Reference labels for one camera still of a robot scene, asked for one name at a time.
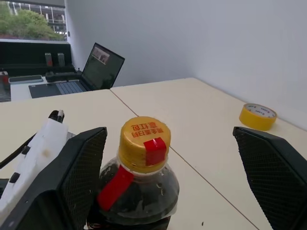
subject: bottle cap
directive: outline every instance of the bottle cap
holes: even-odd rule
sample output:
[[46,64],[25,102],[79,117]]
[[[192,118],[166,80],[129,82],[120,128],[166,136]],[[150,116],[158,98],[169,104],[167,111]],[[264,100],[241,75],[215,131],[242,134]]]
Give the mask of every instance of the bottle cap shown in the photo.
[[170,140],[166,124],[148,116],[135,117],[121,129],[118,157],[132,171],[155,172],[167,161]]

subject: yellow tape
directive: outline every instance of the yellow tape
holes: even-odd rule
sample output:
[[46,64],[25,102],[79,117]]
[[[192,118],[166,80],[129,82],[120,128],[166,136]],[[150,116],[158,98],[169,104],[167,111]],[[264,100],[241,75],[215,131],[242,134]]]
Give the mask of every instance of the yellow tape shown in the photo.
[[245,104],[240,114],[240,121],[253,129],[267,131],[276,121],[277,113],[259,104]]

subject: keyboard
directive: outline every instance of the keyboard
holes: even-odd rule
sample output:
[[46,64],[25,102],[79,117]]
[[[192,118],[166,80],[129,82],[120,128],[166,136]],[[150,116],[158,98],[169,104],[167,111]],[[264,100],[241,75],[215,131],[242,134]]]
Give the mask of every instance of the keyboard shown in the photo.
[[56,83],[56,86],[62,95],[70,94],[70,93],[77,93],[77,92],[84,92],[84,90],[82,90],[75,81]]

